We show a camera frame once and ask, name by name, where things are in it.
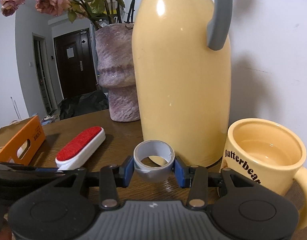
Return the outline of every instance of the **duct tape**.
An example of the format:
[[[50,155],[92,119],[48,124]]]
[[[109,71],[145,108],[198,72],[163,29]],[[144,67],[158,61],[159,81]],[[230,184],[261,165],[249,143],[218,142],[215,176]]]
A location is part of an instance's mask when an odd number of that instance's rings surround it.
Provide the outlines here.
[[[159,156],[166,160],[160,167],[150,167],[141,161],[149,156]],[[149,140],[139,143],[134,150],[134,168],[139,176],[147,182],[161,182],[166,180],[173,168],[175,153],[171,146],[158,140]]]

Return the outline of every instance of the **white paper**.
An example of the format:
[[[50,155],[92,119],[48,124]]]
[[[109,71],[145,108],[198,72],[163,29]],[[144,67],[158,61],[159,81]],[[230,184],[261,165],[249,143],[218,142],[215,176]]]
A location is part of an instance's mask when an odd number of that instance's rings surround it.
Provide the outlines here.
[[[70,57],[74,57],[74,48],[69,48],[67,49],[67,57],[70,58]]]

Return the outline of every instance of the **yellow thermos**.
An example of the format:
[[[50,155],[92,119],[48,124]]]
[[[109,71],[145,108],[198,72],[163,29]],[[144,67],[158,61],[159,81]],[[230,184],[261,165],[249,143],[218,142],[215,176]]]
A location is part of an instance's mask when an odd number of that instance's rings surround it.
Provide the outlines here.
[[[228,129],[232,0],[142,0],[132,33],[144,140],[209,166]]]

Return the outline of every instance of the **orange box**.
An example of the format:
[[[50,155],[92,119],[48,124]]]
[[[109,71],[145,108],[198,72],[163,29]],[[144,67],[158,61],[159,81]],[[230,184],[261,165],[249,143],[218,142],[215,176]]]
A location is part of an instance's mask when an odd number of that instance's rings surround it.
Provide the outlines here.
[[[37,115],[0,128],[0,162],[28,165],[45,138]]]

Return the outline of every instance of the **purple vase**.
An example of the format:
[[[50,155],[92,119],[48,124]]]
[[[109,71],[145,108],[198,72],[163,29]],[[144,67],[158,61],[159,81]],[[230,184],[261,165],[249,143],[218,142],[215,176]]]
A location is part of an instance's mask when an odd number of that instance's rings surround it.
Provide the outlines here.
[[[132,61],[131,24],[110,24],[95,32],[99,83],[108,88],[109,112],[116,122],[140,119]]]

